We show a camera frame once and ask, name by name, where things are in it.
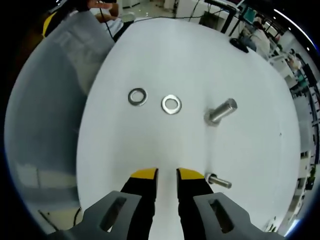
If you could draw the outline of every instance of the floor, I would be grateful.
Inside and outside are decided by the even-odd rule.
[[[142,2],[132,8],[125,8],[123,13],[134,13],[136,18],[154,18],[154,17],[173,17],[174,14],[170,10],[166,10],[163,7],[163,3],[160,0],[154,0],[153,2]],[[55,232],[54,225],[59,230],[67,230],[73,227],[74,219],[78,208],[70,208],[65,210],[57,211],[44,211],[41,210],[41,215],[39,209],[29,207],[31,214],[34,219],[38,222],[45,233],[50,234]],[[76,217],[76,224],[80,223],[83,218],[83,213],[80,211]]]
[[[136,18],[154,18],[154,17],[169,17],[174,16],[173,12],[163,8],[161,1],[144,1],[132,8],[123,9],[124,13],[132,12]]]

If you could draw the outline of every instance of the metal washer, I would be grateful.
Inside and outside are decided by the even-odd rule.
[[[134,101],[134,99],[132,98],[132,96],[135,94],[135,93],[142,93],[143,94],[143,98],[141,101]],[[142,106],[143,104],[146,103],[148,99],[148,94],[146,92],[146,90],[144,90],[143,88],[141,87],[138,87],[138,88],[134,88],[132,89],[130,92],[129,92],[129,95],[128,95],[128,101],[131,105],[133,106]]]
[[[174,100],[177,104],[176,108],[174,108],[174,109],[167,108],[167,106],[166,106],[167,100]],[[182,104],[181,104],[180,99],[177,96],[170,94],[168,96],[165,96],[162,99],[161,107],[167,114],[172,115],[172,114],[177,114],[178,112],[180,112],[180,110],[182,108]]]

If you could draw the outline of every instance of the computer mouse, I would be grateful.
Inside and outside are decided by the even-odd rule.
[[[230,42],[234,47],[236,47],[237,49],[245,52],[246,54],[249,52],[247,46],[244,45],[241,41],[239,41],[239,39],[237,39],[237,38],[231,38],[231,39],[229,40],[229,42]]]

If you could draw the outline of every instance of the white table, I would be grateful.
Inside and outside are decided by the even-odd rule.
[[[89,93],[77,148],[77,184],[83,210],[130,174],[158,167],[155,216],[149,239],[183,239],[176,168],[214,172],[232,182],[213,185],[263,229],[280,225],[293,197],[300,134],[286,82],[262,57],[234,48],[210,28],[173,19],[131,25],[105,59]],[[143,106],[128,93],[144,88]],[[180,98],[168,115],[164,96]],[[205,124],[206,109],[234,98],[238,109],[218,127]]]

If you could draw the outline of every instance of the chair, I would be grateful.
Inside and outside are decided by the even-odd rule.
[[[76,153],[87,95],[114,42],[90,12],[62,22],[32,52],[12,89],[4,124],[9,171],[37,209],[79,206]]]

